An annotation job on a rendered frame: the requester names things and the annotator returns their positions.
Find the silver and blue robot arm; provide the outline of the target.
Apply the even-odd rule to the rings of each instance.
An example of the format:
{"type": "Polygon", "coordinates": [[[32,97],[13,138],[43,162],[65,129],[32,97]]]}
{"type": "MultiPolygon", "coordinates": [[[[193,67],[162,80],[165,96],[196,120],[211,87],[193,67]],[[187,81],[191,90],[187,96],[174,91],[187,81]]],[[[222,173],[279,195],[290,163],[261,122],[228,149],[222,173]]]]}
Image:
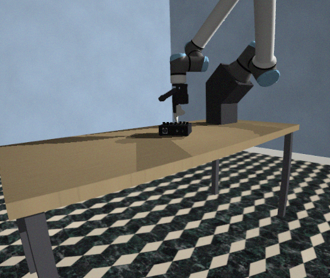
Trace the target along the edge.
{"type": "MultiPolygon", "coordinates": [[[[194,38],[185,44],[185,53],[170,56],[172,84],[186,83],[186,72],[207,71],[208,57],[203,57],[201,51],[237,2],[238,0],[220,0],[194,38]]],[[[280,77],[274,56],[275,11],[276,0],[254,0],[255,41],[227,67],[232,76],[242,83],[247,84],[253,75],[260,86],[268,87],[280,77]]]]}

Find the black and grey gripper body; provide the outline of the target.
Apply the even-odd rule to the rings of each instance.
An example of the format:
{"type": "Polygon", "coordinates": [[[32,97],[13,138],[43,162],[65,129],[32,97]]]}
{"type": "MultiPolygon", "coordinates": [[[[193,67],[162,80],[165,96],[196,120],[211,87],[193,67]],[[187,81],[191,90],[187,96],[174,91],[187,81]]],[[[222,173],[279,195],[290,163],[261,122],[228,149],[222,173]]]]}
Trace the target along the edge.
{"type": "MultiPolygon", "coordinates": [[[[188,90],[187,90],[187,84],[172,84],[172,86],[176,86],[176,92],[173,93],[173,98],[174,101],[177,104],[186,104],[186,98],[187,98],[187,104],[188,104],[188,90]],[[180,89],[178,88],[178,86],[180,87],[180,89]]],[[[172,98],[172,101],[173,101],[172,98]]]]}

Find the black lighting desk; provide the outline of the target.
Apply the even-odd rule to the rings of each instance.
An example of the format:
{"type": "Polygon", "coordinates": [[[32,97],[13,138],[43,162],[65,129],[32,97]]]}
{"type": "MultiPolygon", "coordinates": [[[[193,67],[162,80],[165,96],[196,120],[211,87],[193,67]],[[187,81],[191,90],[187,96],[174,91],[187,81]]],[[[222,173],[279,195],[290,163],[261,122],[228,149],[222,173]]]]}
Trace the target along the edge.
{"type": "Polygon", "coordinates": [[[177,122],[162,122],[162,125],[159,126],[159,135],[167,136],[188,136],[191,133],[191,123],[185,121],[177,122]],[[188,126],[189,125],[189,126],[188,126]]]}

